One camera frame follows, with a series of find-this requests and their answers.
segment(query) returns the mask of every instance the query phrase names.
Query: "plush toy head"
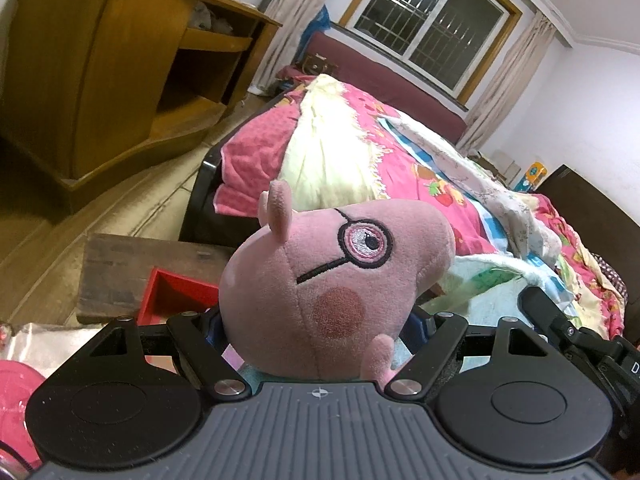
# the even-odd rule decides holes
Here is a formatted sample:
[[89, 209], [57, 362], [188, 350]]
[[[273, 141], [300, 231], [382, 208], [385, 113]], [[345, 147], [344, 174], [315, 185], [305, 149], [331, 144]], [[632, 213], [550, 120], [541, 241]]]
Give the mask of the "plush toy head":
[[220, 313], [240, 357], [276, 376], [357, 378], [374, 339], [398, 337], [454, 256], [446, 218], [414, 200], [296, 213], [274, 181], [258, 218], [222, 275]]

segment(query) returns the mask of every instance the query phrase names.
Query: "stuffed animal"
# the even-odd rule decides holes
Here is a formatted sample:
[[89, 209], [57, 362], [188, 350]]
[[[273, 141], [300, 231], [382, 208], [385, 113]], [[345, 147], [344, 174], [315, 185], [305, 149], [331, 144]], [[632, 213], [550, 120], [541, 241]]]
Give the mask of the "stuffed animal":
[[447, 219], [427, 203], [395, 199], [297, 213], [284, 181], [271, 182], [259, 204], [262, 228], [220, 281], [229, 343], [273, 376], [383, 388], [417, 296], [453, 261]]

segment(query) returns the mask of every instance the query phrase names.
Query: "white window frame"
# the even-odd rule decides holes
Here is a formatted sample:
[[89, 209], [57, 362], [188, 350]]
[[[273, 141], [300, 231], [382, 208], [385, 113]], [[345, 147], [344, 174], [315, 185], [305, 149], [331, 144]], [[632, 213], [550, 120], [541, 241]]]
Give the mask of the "white window frame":
[[505, 9], [504, 6], [502, 6], [500, 3], [498, 3], [497, 0], [487, 0], [494, 7], [500, 10], [502, 15], [498, 20], [498, 22], [494, 25], [494, 28], [492, 28], [491, 33], [489, 33], [489, 35], [484, 40], [482, 47], [478, 50], [478, 52], [476, 53], [476, 56], [473, 58], [469, 66], [466, 68], [465, 72], [463, 73], [462, 77], [457, 82], [455, 87], [449, 88], [444, 83], [440, 82], [437, 78], [435, 78], [433, 75], [429, 74], [427, 71], [421, 69], [419, 66], [412, 63], [409, 60], [409, 58], [411, 57], [411, 54], [419, 45], [420, 41], [422, 40], [424, 35], [427, 33], [427, 31], [429, 30], [433, 22], [436, 20], [436, 18], [438, 17], [438, 14], [440, 13], [440, 11], [442, 10], [442, 8], [444, 7], [444, 5], [447, 3], [448, 0], [438, 0], [438, 3], [431, 10], [429, 17], [422, 24], [422, 26], [418, 30], [418, 33], [415, 35], [414, 39], [409, 44], [409, 47], [407, 47], [406, 51], [404, 52], [404, 55], [398, 54], [397, 52], [391, 50], [388, 46], [380, 43], [379, 41], [375, 40], [371, 36], [368, 36], [367, 34], [364, 34], [363, 32], [355, 28], [356, 23], [360, 19], [364, 10], [369, 5], [370, 1], [371, 0], [361, 1], [360, 5], [356, 8], [356, 11], [353, 13], [350, 20], [348, 21], [347, 28], [359, 38], [362, 38], [368, 43], [375, 45], [380, 50], [383, 50], [385, 53], [389, 54], [391, 57], [407, 65], [412, 70], [415, 70], [418, 74], [428, 79], [430, 82], [434, 83], [436, 86], [443, 89], [446, 93], [450, 94], [455, 98], [457, 98], [460, 92], [462, 92], [462, 89], [465, 87], [469, 78], [471, 78], [471, 76], [475, 72], [476, 68], [478, 67], [478, 64], [482, 61], [482, 58], [484, 57], [484, 55], [491, 48], [492, 44], [495, 41], [495, 38], [500, 34], [502, 28], [504, 27], [504, 23], [509, 19], [509, 16], [510, 16], [509, 11]]

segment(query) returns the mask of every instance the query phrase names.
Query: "beige curtain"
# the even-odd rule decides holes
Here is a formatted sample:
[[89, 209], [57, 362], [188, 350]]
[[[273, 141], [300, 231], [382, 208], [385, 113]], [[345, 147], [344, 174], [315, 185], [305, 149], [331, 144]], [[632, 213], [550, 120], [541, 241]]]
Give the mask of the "beige curtain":
[[538, 11], [469, 111], [466, 131], [456, 145], [462, 155], [479, 149], [508, 115], [536, 73], [555, 33], [556, 28]]
[[265, 14], [282, 23], [258, 67], [253, 86], [267, 92], [276, 72], [293, 60], [300, 37], [325, 0], [272, 0]]

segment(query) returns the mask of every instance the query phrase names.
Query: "wooden window frame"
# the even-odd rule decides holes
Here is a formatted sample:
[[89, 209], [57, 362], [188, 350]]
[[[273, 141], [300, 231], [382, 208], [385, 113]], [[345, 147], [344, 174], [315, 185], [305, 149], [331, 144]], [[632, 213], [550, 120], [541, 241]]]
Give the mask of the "wooden window frame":
[[[482, 78], [489, 70], [489, 67], [495, 61], [496, 57], [504, 47], [507, 38], [511, 35], [516, 25], [518, 24], [520, 17], [522, 16], [522, 11], [511, 0], [495, 1], [507, 10], [508, 17], [502, 25], [500, 32], [496, 35], [492, 44], [489, 46], [489, 49], [484, 53], [484, 56], [482, 56], [480, 63], [478, 63], [478, 66], [476, 66], [476, 69], [473, 71], [465, 85], [462, 87], [462, 90], [460, 90], [457, 96], [452, 95], [452, 98], [454, 98], [462, 105], [466, 105], [466, 102], [469, 101], [469, 98], [482, 81]], [[341, 27], [348, 27], [350, 20], [352, 19], [362, 2], [363, 0], [351, 1], [349, 7], [347, 7], [347, 10], [345, 10], [344, 14], [340, 18], [340, 21], [338, 22]]]

